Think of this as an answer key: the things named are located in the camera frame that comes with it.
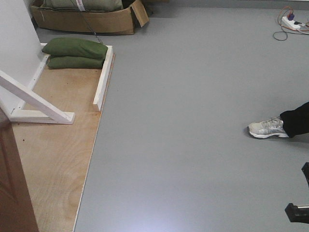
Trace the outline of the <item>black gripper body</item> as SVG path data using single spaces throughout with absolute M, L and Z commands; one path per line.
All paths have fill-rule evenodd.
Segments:
M 293 203 L 289 203 L 285 208 L 285 212 L 290 222 L 309 222 L 309 205 L 294 205 Z

